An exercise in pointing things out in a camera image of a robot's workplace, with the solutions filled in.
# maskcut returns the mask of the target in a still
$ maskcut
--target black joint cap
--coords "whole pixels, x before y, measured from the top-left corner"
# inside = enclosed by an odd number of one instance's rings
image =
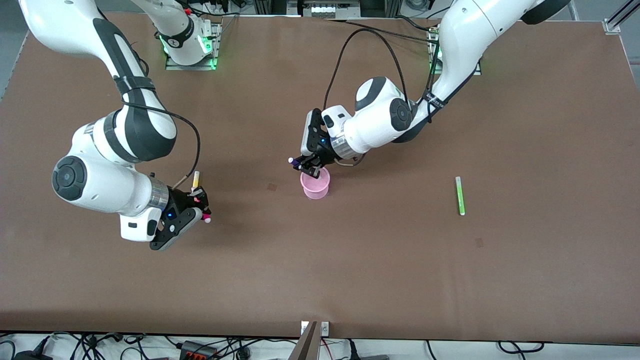
[[[396,131],[404,131],[411,126],[413,113],[409,109],[409,105],[400,100],[400,98],[395,98],[391,101],[389,115],[391,116],[391,126]]]
[[[65,156],[53,169],[53,190],[67,201],[80,199],[86,184],[86,166],[77,156]]]

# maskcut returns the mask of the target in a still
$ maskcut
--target floor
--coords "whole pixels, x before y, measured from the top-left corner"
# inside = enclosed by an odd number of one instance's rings
[[[575,0],[575,6],[580,20],[600,21],[615,11],[626,0]],[[137,6],[128,0],[97,0],[97,4],[105,11],[139,11]],[[440,10],[449,5],[450,0],[436,0],[433,11]],[[403,7],[402,13],[407,16],[415,16],[419,12]],[[567,9],[557,14],[554,20],[571,20]],[[0,99],[9,82],[13,66],[19,55],[22,43],[26,36],[27,27],[20,13],[16,0],[0,0]],[[631,69],[636,83],[640,88],[640,12],[622,25],[622,41],[625,46]],[[44,337],[42,334],[16,334],[2,340],[15,342],[18,351],[31,350]],[[392,360],[431,359],[426,351],[424,341],[404,340],[357,340],[358,350],[361,356],[373,356],[386,354]],[[47,345],[46,354],[55,359],[66,359],[76,345],[76,341],[68,336],[58,336]],[[516,355],[501,352],[496,343],[478,341],[432,341],[434,355],[439,360],[446,359],[518,359]],[[120,343],[104,344],[103,354],[107,359],[117,359],[122,350],[128,345]],[[531,345],[522,345],[523,348],[531,348]],[[178,358],[178,350],[171,346],[162,337],[148,337],[143,342],[145,352],[151,358],[169,357]],[[286,359],[293,345],[286,342],[270,343],[262,341],[251,347],[252,355],[256,359]],[[330,345],[333,359],[340,359],[349,355],[349,347],[345,341]],[[7,345],[0,346],[0,359],[10,358],[11,348]],[[124,359],[137,359],[139,354],[128,351]],[[613,346],[613,345],[571,345],[548,344],[535,354],[527,354],[527,359],[639,359],[640,347]],[[321,352],[321,360],[329,360],[327,353]]]
[[[10,340],[15,343],[18,352],[33,350],[47,334],[15,334],[0,338],[0,341]],[[224,338],[194,338],[170,336],[174,342],[194,341],[201,345],[215,341],[225,342]],[[351,355],[349,343],[342,339],[326,339],[331,352],[329,356],[325,348],[320,349],[318,360],[338,360],[349,359]],[[44,354],[54,359],[69,359],[76,347],[77,340],[69,335],[60,334],[53,336],[44,347]],[[432,357],[425,341],[421,340],[354,340],[358,355],[361,358],[367,356],[387,355],[390,360],[520,360],[518,355],[506,354],[500,351],[497,343],[485,341],[430,341],[433,351]],[[522,350],[534,349],[539,344],[518,343]],[[124,341],[119,343],[113,340],[101,342],[98,350],[106,360],[138,360],[141,354],[137,350],[122,352],[132,345]],[[179,359],[180,350],[177,350],[169,341],[162,336],[146,336],[141,341],[141,346],[145,355],[149,359]],[[213,345],[221,350],[219,343]],[[250,346],[251,360],[275,360],[288,359],[294,344],[287,341],[260,341]],[[513,350],[510,344],[503,344],[506,350]],[[76,354],[76,359],[83,359],[84,352],[80,349]],[[576,345],[576,344],[545,344],[544,348],[535,353],[526,354],[526,359],[562,359],[562,360],[631,360],[640,358],[640,347],[630,345]],[[0,359],[11,359],[11,347],[3,345],[0,347]],[[222,360],[235,360],[232,356],[224,357]]]

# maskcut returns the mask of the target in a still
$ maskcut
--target black strap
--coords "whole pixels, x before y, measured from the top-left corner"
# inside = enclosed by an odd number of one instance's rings
[[[116,114],[118,111],[114,111],[104,118],[104,137],[107,139],[107,143],[109,143],[111,150],[113,150],[113,152],[115,152],[121,159],[129,163],[139,163],[141,162],[140,159],[131,156],[131,154],[122,147],[120,141],[118,141],[118,137],[115,132]]]
[[[178,49],[182,47],[184,42],[193,35],[193,30],[195,28],[195,25],[193,24],[193,19],[191,19],[191,17],[187,17],[187,19],[189,19],[189,24],[187,25],[187,28],[182,31],[182,33],[179,33],[170,37],[158,31],[158,34],[160,34],[160,37],[162,38],[162,40],[164,40],[164,42],[169,47]]]
[[[114,76],[113,81],[116,82],[116,87],[120,95],[124,95],[133,89],[156,90],[154,82],[146,76],[123,76],[121,78]]]
[[[438,99],[438,97],[433,95],[429,90],[422,94],[422,98],[427,100],[429,105],[433,105],[436,108],[436,111],[441,110],[447,104],[446,102]]]

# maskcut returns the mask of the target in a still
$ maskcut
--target table surface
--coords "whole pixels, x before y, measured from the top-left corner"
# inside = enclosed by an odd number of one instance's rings
[[[414,141],[330,167],[312,201],[286,159],[356,27],[240,18],[217,70],[179,72],[163,70],[148,18],[109,19],[198,126],[213,221],[153,252],[120,238],[117,215],[57,198],[73,132],[119,96],[99,60],[29,37],[0,103],[0,327],[296,336],[316,319],[332,337],[640,341],[640,94],[601,24],[516,24]],[[418,97],[426,46],[388,39]],[[385,46],[359,34],[328,104],[353,111],[380,75],[399,85]],[[177,126],[174,151],[138,170],[167,183],[188,170],[194,137]]]

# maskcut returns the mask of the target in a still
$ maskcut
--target metal bracket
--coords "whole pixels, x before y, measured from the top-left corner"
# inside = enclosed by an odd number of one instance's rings
[[[309,326],[309,322],[300,322],[300,335],[305,333],[307,326]],[[327,338],[329,336],[329,322],[320,323],[320,336],[322,336],[323,338]]]
[[[610,28],[609,26],[611,26],[609,19],[604,19],[604,21],[602,22],[602,27],[604,28],[604,33],[606,35],[620,35],[619,26],[614,26],[613,28]]]
[[[604,19],[602,27],[607,35],[619,35],[620,25],[627,21],[640,8],[640,0],[630,0],[623,4],[608,19]]]
[[[166,62],[164,68],[166,70],[216,70],[218,66],[218,54],[220,52],[220,36],[222,35],[222,27],[220,24],[212,23],[211,31],[205,31],[202,35],[202,46],[204,49],[211,48],[211,52],[193,65],[179,65],[173,61],[169,56],[166,56]]]

